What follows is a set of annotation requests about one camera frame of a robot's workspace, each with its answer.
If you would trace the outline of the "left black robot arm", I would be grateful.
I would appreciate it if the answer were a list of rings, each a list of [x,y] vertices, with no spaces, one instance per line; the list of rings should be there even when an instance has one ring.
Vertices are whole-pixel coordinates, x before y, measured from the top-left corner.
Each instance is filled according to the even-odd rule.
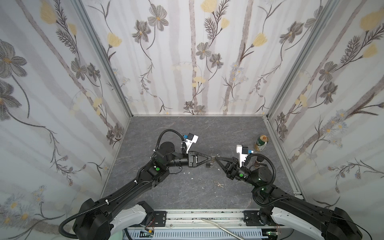
[[[182,152],[178,153],[171,142],[157,145],[150,161],[132,181],[97,201],[85,201],[74,216],[74,239],[108,240],[127,227],[149,224],[153,209],[147,203],[141,201],[129,210],[125,207],[137,196],[164,181],[170,175],[170,167],[195,168],[212,160],[209,155],[187,152],[186,148],[186,143],[183,143]]]

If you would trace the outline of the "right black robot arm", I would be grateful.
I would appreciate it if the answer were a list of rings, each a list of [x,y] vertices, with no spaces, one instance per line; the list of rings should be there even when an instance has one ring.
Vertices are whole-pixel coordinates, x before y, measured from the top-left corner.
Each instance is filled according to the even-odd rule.
[[[250,154],[240,165],[235,157],[216,157],[231,180],[253,186],[252,198],[260,207],[262,225],[283,225],[316,240],[361,240],[363,234],[346,211],[330,210],[301,200],[274,184],[276,168],[262,154]]]

